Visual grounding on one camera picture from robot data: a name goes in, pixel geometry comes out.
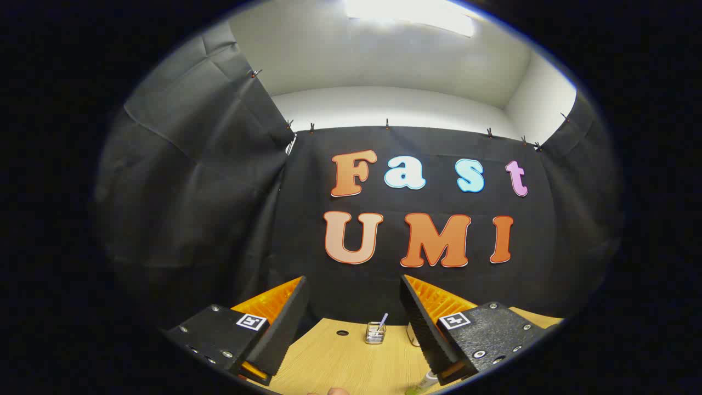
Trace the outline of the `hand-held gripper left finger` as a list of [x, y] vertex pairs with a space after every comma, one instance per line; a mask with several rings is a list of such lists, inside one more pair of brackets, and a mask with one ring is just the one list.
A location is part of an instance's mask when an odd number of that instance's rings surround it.
[[267, 386], [295, 341], [308, 301], [308, 281], [299, 276], [231, 308], [210, 305], [165, 335], [215, 369]]

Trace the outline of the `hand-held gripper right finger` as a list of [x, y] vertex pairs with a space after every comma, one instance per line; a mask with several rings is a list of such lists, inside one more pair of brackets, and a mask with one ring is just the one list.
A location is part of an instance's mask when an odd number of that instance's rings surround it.
[[478, 305], [408, 275], [401, 276], [400, 300], [441, 385], [502, 366], [551, 334], [550, 325], [501, 302]]

